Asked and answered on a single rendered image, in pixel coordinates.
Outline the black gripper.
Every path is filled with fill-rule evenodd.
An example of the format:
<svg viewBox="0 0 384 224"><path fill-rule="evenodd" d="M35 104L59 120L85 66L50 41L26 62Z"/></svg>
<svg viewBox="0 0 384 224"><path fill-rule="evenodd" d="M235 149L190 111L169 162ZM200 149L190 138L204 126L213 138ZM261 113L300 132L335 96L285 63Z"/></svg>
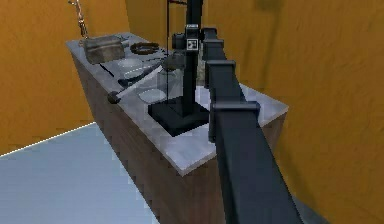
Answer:
<svg viewBox="0 0 384 224"><path fill-rule="evenodd" d="M186 38L184 33L172 35L172 52L160 63L141 65L126 68L118 78L118 83L124 88L119 92L112 91L107 95L108 102L117 104L135 88L146 82L160 72L163 68L167 71L185 68Z"/></svg>

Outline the pale grey bowl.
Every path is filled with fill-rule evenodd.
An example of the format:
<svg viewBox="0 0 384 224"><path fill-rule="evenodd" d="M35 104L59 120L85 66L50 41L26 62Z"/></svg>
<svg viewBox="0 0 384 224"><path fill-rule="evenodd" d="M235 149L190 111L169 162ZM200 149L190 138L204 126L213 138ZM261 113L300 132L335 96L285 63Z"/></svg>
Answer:
<svg viewBox="0 0 384 224"><path fill-rule="evenodd" d="M120 60L117 65L121 69L128 69L128 68L134 68L134 67L141 67L143 65L143 61L137 58L126 58L123 60Z"/></svg>

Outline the pale grey plate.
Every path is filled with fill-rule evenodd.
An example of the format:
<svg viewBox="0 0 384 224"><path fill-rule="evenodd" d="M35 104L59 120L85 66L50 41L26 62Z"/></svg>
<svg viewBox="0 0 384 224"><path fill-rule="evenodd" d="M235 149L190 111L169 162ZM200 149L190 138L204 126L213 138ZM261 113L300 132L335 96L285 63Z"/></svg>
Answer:
<svg viewBox="0 0 384 224"><path fill-rule="evenodd" d="M153 104L164 100L166 94L160 89L149 89L140 93L139 98L147 104Z"/></svg>
<svg viewBox="0 0 384 224"><path fill-rule="evenodd" d="M150 66L136 68L136 69L133 69L133 70L126 72L123 75L123 78L125 80L135 80L135 79L139 79L140 77L146 76L150 72L151 72Z"/></svg>

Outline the clear glass jar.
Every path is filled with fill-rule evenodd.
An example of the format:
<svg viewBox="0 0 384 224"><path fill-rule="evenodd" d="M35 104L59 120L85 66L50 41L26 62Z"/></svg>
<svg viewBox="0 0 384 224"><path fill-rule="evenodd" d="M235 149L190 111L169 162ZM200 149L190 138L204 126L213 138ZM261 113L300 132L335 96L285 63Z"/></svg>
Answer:
<svg viewBox="0 0 384 224"><path fill-rule="evenodd" d="M183 72L179 69L167 72L162 70L157 76L157 85L160 90L168 94L168 98L182 95Z"/></svg>

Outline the dark round pan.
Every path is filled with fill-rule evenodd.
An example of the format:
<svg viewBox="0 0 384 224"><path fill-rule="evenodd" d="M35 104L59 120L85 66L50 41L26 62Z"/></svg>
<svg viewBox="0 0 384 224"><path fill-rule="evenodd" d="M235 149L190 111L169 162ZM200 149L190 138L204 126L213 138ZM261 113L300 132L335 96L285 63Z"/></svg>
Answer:
<svg viewBox="0 0 384 224"><path fill-rule="evenodd" d="M158 43L145 43L145 42L138 42L134 43L130 46L130 51L133 54L137 55L149 55L156 53L159 50L159 44Z"/></svg>

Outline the brown counter with grey top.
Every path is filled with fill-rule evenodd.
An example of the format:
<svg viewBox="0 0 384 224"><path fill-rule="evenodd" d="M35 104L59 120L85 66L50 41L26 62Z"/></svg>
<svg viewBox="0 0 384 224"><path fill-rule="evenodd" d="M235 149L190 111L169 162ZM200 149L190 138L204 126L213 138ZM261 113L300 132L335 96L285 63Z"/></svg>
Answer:
<svg viewBox="0 0 384 224"><path fill-rule="evenodd" d="M121 89L120 60L90 64L78 41L67 47L92 115L160 224L226 224L215 146L208 127L176 137L147 113L139 94L159 89L158 72L118 104L107 93Z"/></svg>

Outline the black stand with post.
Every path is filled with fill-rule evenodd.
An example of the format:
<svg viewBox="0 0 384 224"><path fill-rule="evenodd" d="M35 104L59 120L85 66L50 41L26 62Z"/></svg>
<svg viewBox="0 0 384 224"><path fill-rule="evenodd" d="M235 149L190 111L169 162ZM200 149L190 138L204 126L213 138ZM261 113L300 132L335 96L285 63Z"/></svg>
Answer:
<svg viewBox="0 0 384 224"><path fill-rule="evenodd" d="M150 104L148 114L172 137L209 122L209 111L195 101L203 0L167 0L167 5L186 5L183 33L172 35L172 48L183 54L182 95Z"/></svg>

